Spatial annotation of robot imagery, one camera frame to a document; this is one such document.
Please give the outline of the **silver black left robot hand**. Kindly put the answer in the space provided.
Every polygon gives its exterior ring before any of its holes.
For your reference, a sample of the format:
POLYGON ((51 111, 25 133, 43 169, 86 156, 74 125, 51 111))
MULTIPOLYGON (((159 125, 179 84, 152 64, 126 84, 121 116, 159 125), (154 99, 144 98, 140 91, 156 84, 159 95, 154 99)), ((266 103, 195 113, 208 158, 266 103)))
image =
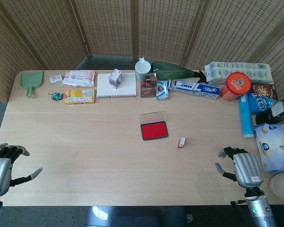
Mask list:
POLYGON ((43 171, 40 167, 27 177, 12 179, 13 164, 20 155, 28 157, 30 154, 21 145, 0 144, 0 196, 6 194, 10 187, 34 180, 43 171))

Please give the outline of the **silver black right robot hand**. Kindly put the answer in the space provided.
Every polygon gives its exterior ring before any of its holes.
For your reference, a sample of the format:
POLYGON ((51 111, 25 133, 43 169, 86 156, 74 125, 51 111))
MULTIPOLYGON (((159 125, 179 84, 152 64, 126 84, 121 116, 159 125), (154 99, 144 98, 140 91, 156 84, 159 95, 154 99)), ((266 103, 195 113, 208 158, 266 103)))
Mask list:
POLYGON ((215 163, 219 174, 232 181, 237 181, 242 188, 259 187, 264 182, 262 172, 254 154, 244 149, 226 147, 219 152, 218 157, 229 157, 234 167, 234 173, 232 174, 226 172, 219 163, 215 163))

